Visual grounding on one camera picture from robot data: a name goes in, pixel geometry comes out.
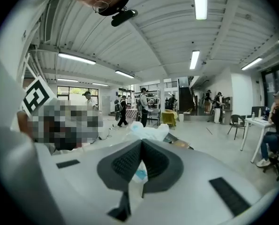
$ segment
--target white desk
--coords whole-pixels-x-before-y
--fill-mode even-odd
[[[247,126],[246,126],[246,131],[244,133],[243,141],[242,141],[242,144],[241,144],[241,151],[243,150],[244,144],[245,144],[246,139],[247,139],[249,124],[251,123],[251,124],[254,124],[254,125],[256,125],[256,126],[261,128],[260,138],[259,138],[256,150],[255,150],[254,155],[253,155],[252,160],[251,160],[251,162],[253,163],[254,160],[255,160],[255,157],[256,157],[256,155],[257,155],[257,153],[259,151],[260,145],[262,143],[262,139],[263,139],[263,136],[264,136],[265,129],[266,128],[269,129],[269,128],[273,127],[274,124],[271,124],[269,122],[259,122],[259,121],[257,121],[257,118],[255,118],[255,120],[253,120],[252,118],[247,118],[246,119],[246,123],[247,123]]]

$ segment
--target seated person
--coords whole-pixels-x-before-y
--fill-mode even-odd
[[[261,144],[261,154],[263,159],[256,163],[257,167],[268,166],[271,162],[269,160],[269,153],[266,144],[269,144],[270,150],[274,155],[277,152],[279,141],[276,134],[279,134],[279,92],[274,94],[275,102],[271,106],[271,111],[269,115],[269,123],[274,123],[276,126],[276,132],[267,132],[263,137]]]

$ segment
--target pixelated area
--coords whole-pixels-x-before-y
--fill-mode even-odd
[[[72,150],[82,143],[92,143],[103,127],[98,111],[72,101],[52,99],[32,113],[34,139],[54,143],[57,150]]]

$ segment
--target yellow chair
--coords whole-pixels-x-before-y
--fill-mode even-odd
[[[173,128],[175,129],[176,126],[176,120],[174,118],[174,114],[172,112],[163,112],[161,114],[162,122],[164,124],[172,125]]]

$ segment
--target plastic bag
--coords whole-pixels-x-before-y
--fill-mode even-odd
[[[169,132],[169,126],[167,124],[161,124],[158,128],[143,127],[141,122],[133,122],[128,127],[127,136],[124,141],[132,139],[153,139],[157,141],[163,141]]]

